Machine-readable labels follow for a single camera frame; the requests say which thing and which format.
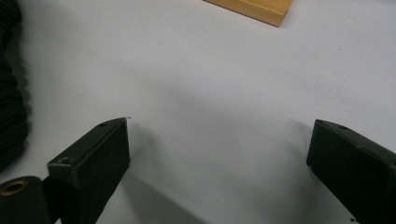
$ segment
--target white surface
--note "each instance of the white surface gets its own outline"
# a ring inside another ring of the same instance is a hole
[[[0,181],[130,116],[98,223],[350,223],[305,165],[315,119],[396,149],[396,2],[294,0],[281,28],[199,0],[20,1],[32,130]]]

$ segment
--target wooden block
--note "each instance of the wooden block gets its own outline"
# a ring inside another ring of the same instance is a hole
[[[245,16],[280,26],[292,0],[205,0]]]

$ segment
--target white table surface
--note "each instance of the white table surface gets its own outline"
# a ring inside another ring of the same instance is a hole
[[[131,117],[98,223],[350,223],[305,165],[315,119],[396,151],[394,0],[294,0],[280,28],[200,0],[20,4],[31,131],[0,182]]]

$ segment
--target screw hole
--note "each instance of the screw hole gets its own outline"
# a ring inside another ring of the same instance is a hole
[[[73,162],[73,159],[68,158],[68,157],[64,157],[64,158],[61,158],[60,160],[58,160],[58,162],[60,164],[68,165],[68,164],[71,164]]]
[[[27,187],[27,181],[18,180],[8,184],[3,189],[0,189],[0,195],[10,196],[18,192],[21,192],[22,190],[26,189],[26,187]]]
[[[342,126],[342,125],[338,125],[338,128],[341,129],[341,130],[347,130],[347,127]]]

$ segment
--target black cable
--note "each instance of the black cable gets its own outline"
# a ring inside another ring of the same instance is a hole
[[[5,57],[10,29],[21,21],[15,0],[0,0],[0,172],[23,152],[27,136],[26,109],[17,79]]]

